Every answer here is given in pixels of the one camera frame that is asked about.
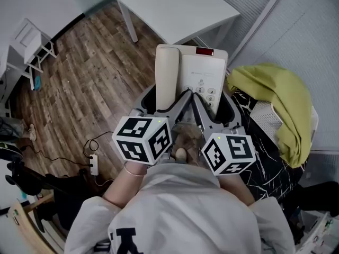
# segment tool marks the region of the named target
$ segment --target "red indicator light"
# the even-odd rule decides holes
[[[198,55],[213,56],[213,49],[197,47],[195,53]]]

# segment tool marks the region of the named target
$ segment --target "yellow cloth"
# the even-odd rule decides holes
[[[271,102],[283,121],[276,132],[280,157],[292,168],[300,167],[311,147],[311,95],[293,72],[271,63],[235,68],[227,78],[254,99]]]

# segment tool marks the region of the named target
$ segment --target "white plastic container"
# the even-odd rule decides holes
[[[258,101],[251,114],[249,115],[258,126],[265,132],[265,134],[272,140],[272,142],[278,146],[278,139],[276,132],[282,125],[282,120],[274,110],[273,104],[265,101]],[[312,106],[311,111],[311,145],[314,134],[318,128],[319,117]]]

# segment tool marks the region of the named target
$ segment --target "wooden floor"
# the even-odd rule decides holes
[[[155,50],[162,41],[137,17],[132,20],[137,43],[131,41],[117,4],[82,19],[57,40],[57,59],[42,63],[40,90],[31,91],[25,78],[17,84],[11,96],[12,115],[35,125],[36,151],[89,164],[82,152],[85,142],[113,131],[120,118],[129,114],[135,99],[155,82]],[[197,159],[195,138],[199,135],[192,130],[193,139],[181,136],[176,145],[188,149],[191,162]],[[98,182],[115,178],[122,164],[112,150],[111,134],[97,141],[102,175]],[[30,141],[19,143],[22,146]],[[41,174],[73,176],[79,169],[64,160],[51,162],[29,148],[24,151],[24,161]]]

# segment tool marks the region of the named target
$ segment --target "beige telephone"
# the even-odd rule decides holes
[[[198,93],[215,117],[225,81],[226,51],[195,46],[160,44],[155,58],[156,109],[165,110],[181,92]],[[195,123],[192,108],[183,123]]]

